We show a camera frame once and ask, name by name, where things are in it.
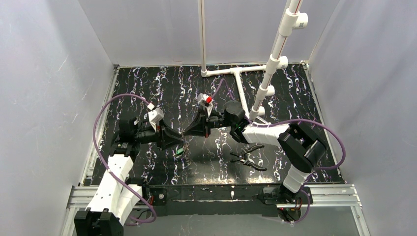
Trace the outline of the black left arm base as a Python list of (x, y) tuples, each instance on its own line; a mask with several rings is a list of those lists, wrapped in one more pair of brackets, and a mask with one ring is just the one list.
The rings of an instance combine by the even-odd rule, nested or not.
[[(166, 204), (168, 190), (164, 187), (155, 186), (141, 186), (139, 193), (142, 193), (142, 197), (152, 206), (162, 206)], [(127, 198), (135, 201), (134, 206), (144, 206), (145, 203), (137, 198), (131, 191), (123, 188), (120, 194), (121, 198)]]

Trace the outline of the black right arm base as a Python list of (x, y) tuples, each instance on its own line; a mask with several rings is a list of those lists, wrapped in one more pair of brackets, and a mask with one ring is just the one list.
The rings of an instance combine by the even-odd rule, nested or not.
[(302, 187), (293, 193), (283, 185), (263, 188), (256, 199), (265, 205), (286, 205), (277, 208), (278, 216), (281, 221), (290, 224), (303, 220), (314, 202), (310, 188)]

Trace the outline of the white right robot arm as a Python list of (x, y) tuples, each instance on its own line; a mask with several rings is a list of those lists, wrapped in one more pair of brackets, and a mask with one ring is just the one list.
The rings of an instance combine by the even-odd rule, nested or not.
[(238, 143), (281, 147), (291, 163), (281, 192), (295, 194), (301, 190), (316, 164), (327, 152), (324, 140), (305, 121), (290, 121), (275, 126), (250, 123), (238, 101), (228, 101), (222, 112), (208, 110), (208, 102), (203, 100), (183, 135), (207, 138), (211, 130), (228, 127), (229, 134)]

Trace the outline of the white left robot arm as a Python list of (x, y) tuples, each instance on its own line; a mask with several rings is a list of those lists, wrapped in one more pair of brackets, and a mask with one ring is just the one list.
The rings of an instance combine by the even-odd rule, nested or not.
[(124, 226), (134, 206), (143, 197), (143, 181), (129, 180), (140, 145), (156, 143), (167, 149), (183, 143), (182, 135), (168, 127), (163, 120), (122, 120), (114, 134), (106, 172), (85, 210), (74, 217), (75, 231), (79, 236), (122, 236)]

